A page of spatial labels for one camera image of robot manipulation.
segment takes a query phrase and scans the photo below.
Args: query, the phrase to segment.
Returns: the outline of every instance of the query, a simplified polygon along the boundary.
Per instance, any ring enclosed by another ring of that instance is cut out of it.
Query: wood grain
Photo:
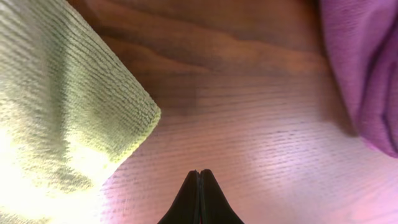
[[[163,112],[102,223],[157,223],[205,168],[245,223],[398,223],[398,161],[353,134],[313,1],[70,2]]]

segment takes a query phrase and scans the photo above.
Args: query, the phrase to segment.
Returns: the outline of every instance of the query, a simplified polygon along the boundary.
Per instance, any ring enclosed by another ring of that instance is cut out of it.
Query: purple cloth
[[[321,0],[331,66],[351,120],[398,157],[398,0]]]

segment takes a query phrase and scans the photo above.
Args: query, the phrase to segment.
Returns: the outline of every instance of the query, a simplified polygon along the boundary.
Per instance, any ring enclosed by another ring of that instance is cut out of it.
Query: brown wooden tabletop
[[[313,1],[69,1],[162,108],[102,223],[157,223],[194,169],[245,223],[398,223],[398,160],[350,128]]]

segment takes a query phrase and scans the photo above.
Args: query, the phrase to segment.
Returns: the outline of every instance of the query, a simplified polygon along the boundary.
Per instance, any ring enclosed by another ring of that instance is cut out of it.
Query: yellow fabric
[[[0,223],[85,223],[160,109],[64,0],[0,0]]]

